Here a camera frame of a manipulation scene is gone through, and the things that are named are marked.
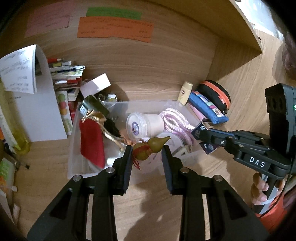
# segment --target red pencil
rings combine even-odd
[[[53,63],[60,62],[60,61],[63,61],[63,60],[64,60],[63,58],[48,58],[47,63],[53,64]]]

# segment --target plastic jar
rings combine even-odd
[[[126,120],[126,129],[131,139],[155,137],[162,133],[165,124],[157,114],[131,113]]]

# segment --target pink cord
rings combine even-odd
[[[165,131],[179,136],[188,145],[193,145],[194,138],[191,131],[195,127],[179,111],[174,108],[167,108],[159,115],[165,123]]]

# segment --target screw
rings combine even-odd
[[[220,175],[215,175],[215,176],[213,176],[213,178],[214,178],[216,181],[218,181],[218,182],[223,181],[223,177],[220,176]]]
[[[108,167],[106,169],[106,172],[108,172],[108,173],[113,173],[114,171],[115,171],[115,168],[114,167]]]
[[[182,168],[180,169],[180,171],[181,171],[182,173],[188,173],[188,172],[189,172],[189,169],[188,169],[187,167],[182,167]]]
[[[74,181],[74,182],[78,182],[78,181],[80,181],[80,179],[81,179],[81,176],[80,176],[80,175],[75,175],[75,176],[73,177],[73,181]]]

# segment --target blue pencil case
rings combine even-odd
[[[221,124],[229,120],[211,101],[197,91],[190,93],[188,101],[205,117],[209,118],[213,124]]]

